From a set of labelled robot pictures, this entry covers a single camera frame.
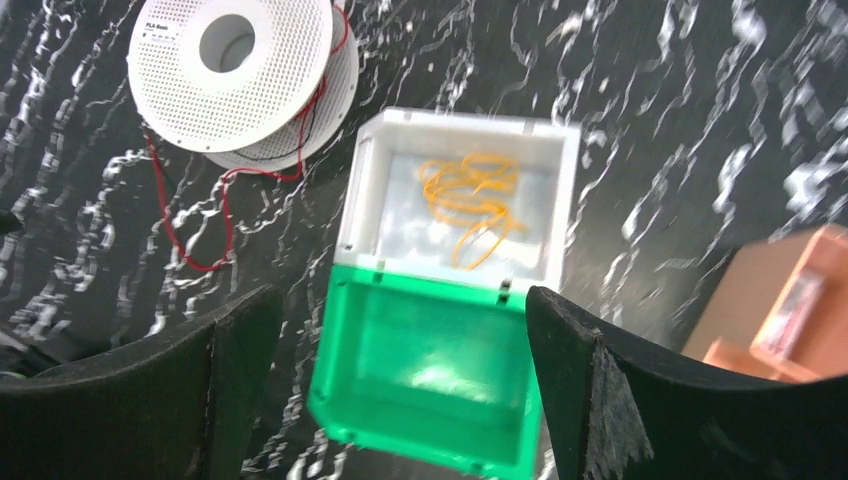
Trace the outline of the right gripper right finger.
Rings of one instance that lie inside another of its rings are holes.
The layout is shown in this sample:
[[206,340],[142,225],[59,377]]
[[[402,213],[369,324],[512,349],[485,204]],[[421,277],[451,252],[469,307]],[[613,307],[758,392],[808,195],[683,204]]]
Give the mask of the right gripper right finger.
[[843,479],[847,380],[784,384],[690,359],[545,288],[526,321],[562,479]]

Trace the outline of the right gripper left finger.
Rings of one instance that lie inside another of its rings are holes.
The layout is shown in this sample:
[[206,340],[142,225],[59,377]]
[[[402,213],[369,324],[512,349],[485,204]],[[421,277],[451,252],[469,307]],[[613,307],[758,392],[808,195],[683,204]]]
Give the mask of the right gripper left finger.
[[284,314],[266,285],[128,345],[1,384],[5,479],[235,479]]

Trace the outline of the white filament spool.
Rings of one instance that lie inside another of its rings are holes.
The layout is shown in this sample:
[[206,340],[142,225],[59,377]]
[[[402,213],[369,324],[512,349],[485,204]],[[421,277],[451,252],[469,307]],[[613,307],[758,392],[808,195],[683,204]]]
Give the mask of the white filament spool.
[[331,1],[147,1],[128,80],[146,126],[225,169],[302,165],[339,131],[358,41]]

